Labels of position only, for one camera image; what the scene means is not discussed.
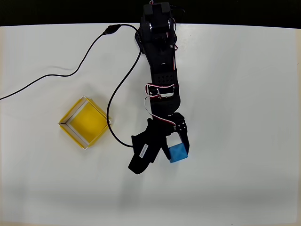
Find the white surface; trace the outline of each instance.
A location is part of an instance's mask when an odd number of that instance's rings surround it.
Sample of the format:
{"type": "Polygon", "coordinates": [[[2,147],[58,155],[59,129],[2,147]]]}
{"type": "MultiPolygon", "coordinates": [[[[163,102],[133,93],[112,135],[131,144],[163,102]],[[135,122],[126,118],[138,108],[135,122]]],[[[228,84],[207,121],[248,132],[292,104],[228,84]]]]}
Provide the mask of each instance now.
{"type": "MultiPolygon", "coordinates": [[[[105,24],[4,28],[2,95],[46,73],[70,73],[105,24]]],[[[134,31],[102,37],[79,72],[46,78],[1,102],[4,220],[59,225],[256,225],[296,221],[295,31],[178,25],[181,112],[189,157],[163,152],[141,175],[109,132],[83,151],[57,125],[81,98],[105,109],[138,54],[134,31]]],[[[130,143],[145,130],[145,56],[112,103],[130,143]]]]}

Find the blue foam block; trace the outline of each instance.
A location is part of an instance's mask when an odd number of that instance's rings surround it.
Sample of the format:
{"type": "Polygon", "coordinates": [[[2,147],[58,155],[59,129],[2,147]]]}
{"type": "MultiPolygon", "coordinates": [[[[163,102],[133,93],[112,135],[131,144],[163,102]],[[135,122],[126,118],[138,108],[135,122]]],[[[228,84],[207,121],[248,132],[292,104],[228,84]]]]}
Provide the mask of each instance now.
{"type": "Polygon", "coordinates": [[[186,159],[188,157],[185,146],[183,143],[180,143],[178,145],[169,147],[169,152],[171,155],[171,159],[169,160],[170,163],[186,159]]]}

